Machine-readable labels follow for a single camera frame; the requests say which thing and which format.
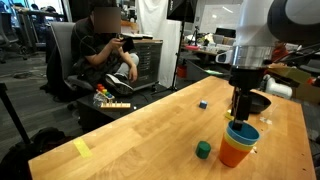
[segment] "floor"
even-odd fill
[[[50,94],[39,89],[47,82],[45,74],[46,63],[43,52],[26,61],[13,54],[6,64],[0,64],[0,82],[7,85],[7,94],[28,135],[31,137],[44,127],[56,127],[66,135],[82,135],[77,111],[69,111],[66,103],[55,102]],[[191,82],[178,79],[176,85],[181,89],[190,84]],[[320,132],[320,106],[295,101],[301,103],[303,107],[311,152],[313,155],[320,153],[320,145],[314,142]],[[21,141],[20,135],[5,107],[0,103],[0,159],[19,141]]]

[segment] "wooden block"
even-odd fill
[[[131,104],[130,103],[105,103],[101,104],[101,108],[105,109],[127,109],[130,108]]]

